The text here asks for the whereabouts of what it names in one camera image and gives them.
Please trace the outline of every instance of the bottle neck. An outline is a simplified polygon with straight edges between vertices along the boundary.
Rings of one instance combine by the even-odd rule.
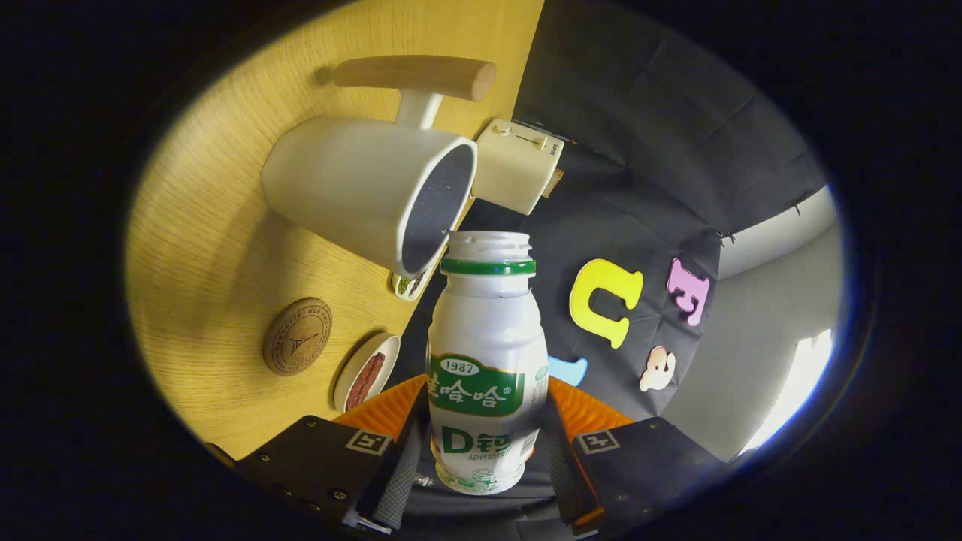
[[[459,274],[444,272],[447,275],[447,290],[454,295],[477,298],[514,298],[525,296],[528,278],[534,273],[515,276],[491,276],[484,274]]]

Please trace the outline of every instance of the green label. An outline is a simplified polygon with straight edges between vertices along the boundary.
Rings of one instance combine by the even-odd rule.
[[[427,391],[435,407],[468,415],[504,417],[521,406],[524,374],[488,368],[462,355],[431,355]]]
[[[481,432],[476,436],[453,426],[441,427],[441,449],[445,453],[470,452],[468,460],[495,460],[508,454],[511,437],[507,434],[488,434]]]

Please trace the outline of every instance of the wooden handle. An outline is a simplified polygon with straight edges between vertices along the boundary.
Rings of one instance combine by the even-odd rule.
[[[349,60],[334,70],[339,87],[414,89],[480,101],[494,84],[497,67],[481,60],[428,55]]]

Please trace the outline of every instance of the window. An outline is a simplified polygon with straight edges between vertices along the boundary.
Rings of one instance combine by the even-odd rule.
[[[745,448],[738,454],[760,447],[767,442],[795,412],[805,403],[809,395],[822,378],[828,357],[832,353],[832,329],[828,329],[815,338],[806,338],[798,342],[795,358],[789,368],[785,385],[778,394],[778,399],[769,415],[758,427],[755,435],[751,436]]]

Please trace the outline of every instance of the mug handle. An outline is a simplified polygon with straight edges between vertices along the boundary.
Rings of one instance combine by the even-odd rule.
[[[490,62],[431,55],[368,57],[341,63],[332,80],[339,87],[399,89],[395,124],[426,130],[444,96],[480,101],[494,84]]]

